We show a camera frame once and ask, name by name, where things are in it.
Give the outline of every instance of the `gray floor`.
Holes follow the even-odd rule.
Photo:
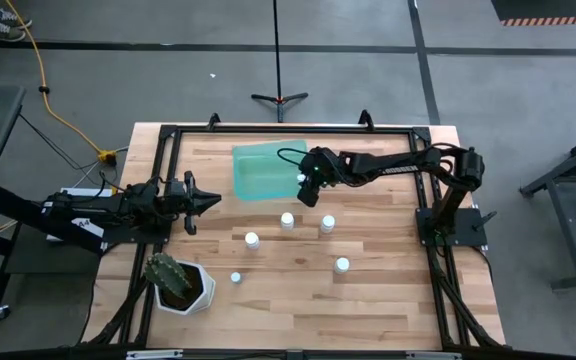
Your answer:
[[[487,0],[417,3],[428,46],[576,48],[576,26],[503,28]],[[271,44],[270,4],[19,3],[35,18],[40,39],[215,44]],[[414,45],[405,0],[279,4],[285,44]],[[42,54],[53,107],[105,148],[126,145],[135,121],[206,121],[212,112],[224,121],[274,121],[272,108],[249,99],[252,92],[274,94],[271,53]],[[284,93],[311,94],[288,110],[288,122],[352,123],[367,108],[378,123],[428,124],[416,55],[286,53],[282,61]],[[475,146],[486,161],[475,198],[483,210],[499,212],[487,232],[508,344],[576,355],[576,290],[549,288],[573,274],[554,211],[545,194],[529,201],[517,192],[576,144],[576,58],[433,56],[429,62],[441,123],[456,125],[462,144]],[[82,163],[92,158],[85,143],[45,113],[31,51],[0,50],[0,84],[26,86],[26,116]],[[0,184],[41,199],[80,176],[25,124],[16,125],[0,161]],[[0,351],[76,342],[90,286],[90,276],[15,278],[7,295],[15,312],[0,323]]]

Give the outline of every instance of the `hexagonal white pot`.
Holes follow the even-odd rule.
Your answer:
[[[189,261],[184,260],[177,260],[177,263],[184,264],[186,266],[192,266],[199,270],[199,274],[201,275],[203,292],[201,293],[201,295],[199,295],[197,300],[195,300],[195,302],[188,307],[188,309],[181,311],[168,307],[167,305],[162,303],[161,296],[159,295],[159,287],[155,285],[155,296],[157,297],[157,307],[159,307],[161,310],[169,311],[179,315],[190,315],[203,309],[207,309],[212,303],[212,298],[215,296],[215,284],[216,284],[215,279],[213,279],[210,275],[208,275],[204,267],[199,264],[191,263]]]

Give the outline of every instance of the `wooden tabletop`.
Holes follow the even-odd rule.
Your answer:
[[[122,186],[150,178],[160,125],[135,124]],[[459,145],[455,127],[430,129],[433,142]],[[408,140],[401,135],[184,134],[178,177],[192,170],[197,187],[221,194],[222,201],[197,218],[195,236],[184,232],[182,221],[176,222],[164,251],[203,265],[217,282],[215,297],[209,309],[185,317],[155,307],[148,346],[439,349],[428,262],[413,215],[418,203],[412,175],[382,177],[361,188],[324,189],[315,208],[296,198],[237,199],[233,146],[294,139],[335,152],[409,151]],[[468,197],[463,206],[470,201]],[[295,229],[282,232],[279,219],[287,211],[295,215]],[[319,232],[324,215],[336,219],[330,234]],[[246,250],[244,235],[249,231],[260,237],[257,251]],[[84,340],[95,336],[124,300],[135,248],[120,245],[102,259]],[[489,334],[503,343],[485,262],[470,248],[455,248],[454,253],[465,303]],[[350,259],[350,271],[343,275],[333,272],[334,260],[340,256]],[[243,283],[230,281],[233,271],[243,274]],[[136,308],[133,333],[140,309],[141,304]],[[456,341],[454,311],[451,305],[446,309]]]

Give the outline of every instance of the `white bottle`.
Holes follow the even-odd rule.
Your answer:
[[[335,227],[335,218],[331,215],[326,215],[321,220],[321,232],[322,233],[329,233]]]
[[[335,261],[335,272],[343,274],[350,269],[350,261],[346,258],[339,258]]]
[[[241,284],[241,274],[238,272],[234,272],[232,274],[230,274],[230,280],[235,283],[235,284]]]
[[[284,230],[292,230],[295,227],[295,217],[291,213],[283,213],[281,215],[281,228]]]
[[[252,232],[246,234],[246,247],[251,250],[257,250],[259,248],[259,236]]]

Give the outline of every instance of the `potted cactus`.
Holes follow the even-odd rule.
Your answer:
[[[157,253],[148,258],[146,278],[155,284],[160,309],[190,315],[210,306],[215,280],[199,265]]]

